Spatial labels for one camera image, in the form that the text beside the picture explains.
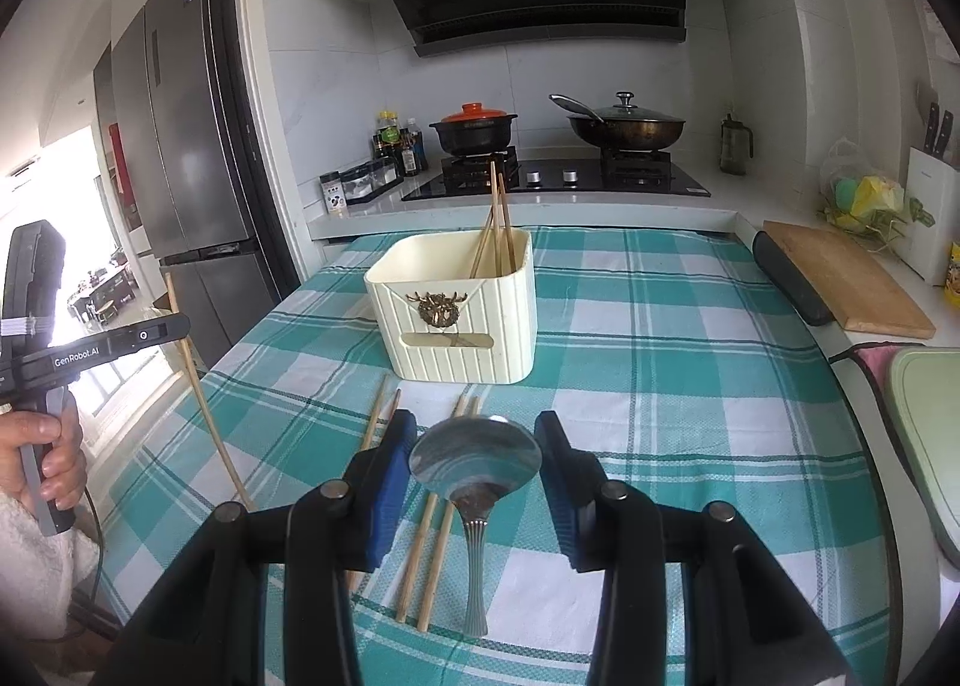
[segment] wooden cutting board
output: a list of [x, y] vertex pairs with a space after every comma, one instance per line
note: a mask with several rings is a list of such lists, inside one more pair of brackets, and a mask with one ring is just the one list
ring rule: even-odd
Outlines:
[[936, 332], [904, 288], [848, 235], [767, 221], [763, 230], [847, 331], [929, 339]]

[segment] tablecloth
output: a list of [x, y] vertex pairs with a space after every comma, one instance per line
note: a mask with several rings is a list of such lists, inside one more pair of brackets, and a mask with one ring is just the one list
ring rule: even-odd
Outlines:
[[[570, 442], [654, 501], [726, 499], [808, 598], [868, 686], [880, 683], [890, 621], [880, 513], [856, 426], [826, 360], [739, 242], [673, 230], [538, 227], [534, 369], [472, 386], [483, 411], [533, 427], [554, 409]], [[268, 314], [205, 376], [237, 468], [260, 507], [337, 477], [390, 369], [363, 273], [402, 235], [354, 241]], [[402, 382], [419, 425], [463, 390]], [[104, 585], [133, 612], [213, 507], [232, 495], [193, 397], [151, 431], [110, 490]], [[361, 669], [380, 684], [583, 683], [601, 574], [560, 555], [539, 478], [496, 505], [488, 526], [490, 634], [460, 635], [467, 559], [451, 537], [431, 630], [416, 631], [428, 558], [406, 625], [395, 594], [424, 489], [412, 483], [394, 548], [354, 601]], [[440, 514], [433, 523], [439, 525]], [[426, 555], [432, 550], [428, 541]], [[271, 569], [266, 665], [282, 683], [283, 571]], [[668, 571], [667, 682], [683, 682], [679, 570]]]

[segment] spoon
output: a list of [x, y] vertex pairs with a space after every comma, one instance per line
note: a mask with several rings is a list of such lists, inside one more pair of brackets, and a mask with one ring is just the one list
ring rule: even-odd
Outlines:
[[577, 101], [575, 98], [569, 98], [565, 95], [551, 95], [550, 100], [561, 109], [565, 109], [567, 112], [573, 112], [574, 114], [586, 114], [587, 117], [592, 120], [596, 120], [598, 123], [606, 122], [606, 120], [594, 112], [593, 109], [586, 104]]
[[453, 502], [467, 539], [467, 619], [464, 634], [487, 634], [483, 605], [483, 546], [493, 504], [539, 472], [541, 450], [523, 427], [505, 418], [448, 418], [426, 430], [410, 453], [410, 472]]

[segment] refrigerator door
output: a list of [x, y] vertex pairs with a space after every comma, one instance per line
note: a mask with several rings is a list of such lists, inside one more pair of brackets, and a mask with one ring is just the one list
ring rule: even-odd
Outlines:
[[203, 287], [197, 262], [161, 266], [160, 272], [173, 277], [179, 310], [190, 318], [190, 339], [208, 369], [232, 347], [217, 310]]
[[231, 346], [277, 303], [259, 253], [202, 260], [196, 266]]
[[147, 87], [143, 11], [113, 45], [113, 97], [120, 143], [133, 184], [133, 197], [143, 221], [150, 249], [156, 257], [189, 250], [184, 229], [176, 217], [170, 186], [163, 173], [157, 132]]
[[206, 46], [206, 6], [207, 0], [148, 0], [145, 7], [157, 140], [192, 250], [253, 236], [246, 203], [233, 181], [229, 138], [221, 128], [220, 93]]

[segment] wooden chopstick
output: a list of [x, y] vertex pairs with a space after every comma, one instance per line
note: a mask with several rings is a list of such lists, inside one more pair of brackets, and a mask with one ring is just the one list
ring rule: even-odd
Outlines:
[[507, 251], [510, 253], [510, 273], [517, 270], [517, 257], [514, 254], [514, 232], [510, 227], [510, 209], [507, 209], [507, 188], [503, 181], [503, 175], [497, 175], [500, 181], [500, 208], [503, 209], [503, 227], [507, 232]]
[[[378, 415], [380, 414], [380, 408], [383, 406], [383, 394], [385, 393], [384, 388], [387, 384], [387, 376], [383, 376], [383, 382], [380, 384], [380, 391], [376, 396], [376, 402], [373, 403], [373, 412], [370, 414], [370, 420], [368, 420], [367, 433], [363, 437], [363, 442], [360, 445], [361, 451], [366, 451], [371, 443], [373, 443], [373, 435], [376, 434], [376, 422], [379, 420]], [[387, 419], [386, 423], [389, 425], [394, 417], [394, 413], [397, 412], [397, 406], [400, 404], [400, 389], [394, 391], [394, 398], [390, 402], [390, 409], [387, 410]], [[347, 590], [350, 593], [356, 591], [357, 586], [360, 584], [360, 579], [363, 577], [363, 573], [354, 573], [354, 571], [349, 571], [347, 573]]]
[[493, 207], [487, 212], [487, 222], [483, 225], [480, 237], [477, 239], [477, 254], [473, 257], [473, 266], [470, 269], [470, 279], [477, 276], [477, 270], [480, 268], [480, 259], [483, 257], [483, 249], [487, 245], [487, 237], [490, 235], [490, 227], [493, 222]]
[[[457, 417], [464, 414], [464, 408], [467, 406], [467, 392], [460, 394], [456, 406], [453, 408], [451, 417]], [[433, 522], [433, 513], [437, 509], [438, 497], [432, 491], [427, 495], [426, 506], [424, 507], [424, 516], [416, 530], [413, 547], [410, 549], [410, 557], [407, 559], [407, 571], [403, 576], [403, 587], [400, 590], [400, 601], [397, 603], [397, 620], [403, 624], [407, 620], [407, 611], [410, 609], [410, 601], [414, 596], [414, 584], [416, 583], [416, 573], [419, 571], [419, 560], [424, 553], [424, 543], [426, 542], [426, 533], [430, 531], [430, 523]]]
[[497, 217], [497, 188], [496, 188], [496, 161], [490, 161], [490, 211], [493, 216], [493, 262], [496, 266], [496, 275], [502, 277], [503, 268], [500, 265], [500, 223]]
[[[170, 298], [170, 311], [179, 312], [178, 306], [176, 305], [174, 278], [171, 277], [170, 272], [167, 272], [164, 278], [167, 283], [167, 296]], [[222, 440], [220, 436], [220, 431], [217, 429], [217, 425], [213, 421], [213, 413], [210, 411], [210, 405], [206, 401], [206, 397], [203, 395], [203, 388], [200, 387], [200, 375], [197, 374], [197, 367], [193, 362], [193, 354], [190, 352], [190, 343], [187, 342], [186, 338], [184, 338], [176, 342], [176, 345], [179, 347], [181, 355], [184, 357], [184, 365], [186, 366], [186, 374], [190, 379], [190, 387], [193, 388], [194, 396], [197, 397], [197, 403], [200, 405], [200, 413], [203, 414], [203, 420], [206, 422], [206, 428], [210, 432], [210, 438], [213, 440], [213, 445], [217, 449], [217, 453], [220, 455], [220, 460], [224, 462], [224, 468], [227, 469], [227, 474], [230, 475], [230, 480], [233, 482], [233, 487], [236, 489], [237, 496], [240, 497], [240, 501], [243, 502], [246, 509], [251, 511], [256, 510], [256, 504], [253, 504], [253, 499], [251, 498], [250, 494], [248, 494], [246, 486], [243, 485], [243, 480], [240, 480], [240, 474], [233, 465], [233, 459], [231, 459], [230, 454], [227, 453], [227, 446], [224, 444], [224, 440]]]
[[[470, 399], [467, 413], [476, 415], [480, 411], [480, 397]], [[446, 555], [446, 543], [450, 539], [450, 526], [453, 525], [453, 513], [456, 507], [453, 502], [447, 502], [443, 509], [443, 521], [440, 522], [440, 531], [437, 532], [437, 544], [433, 547], [433, 560], [430, 562], [430, 571], [427, 574], [424, 601], [421, 603], [421, 615], [416, 620], [416, 630], [426, 632], [430, 627], [430, 616], [433, 615], [433, 603], [437, 598], [437, 585], [440, 583], [440, 571], [443, 569], [443, 557]]]

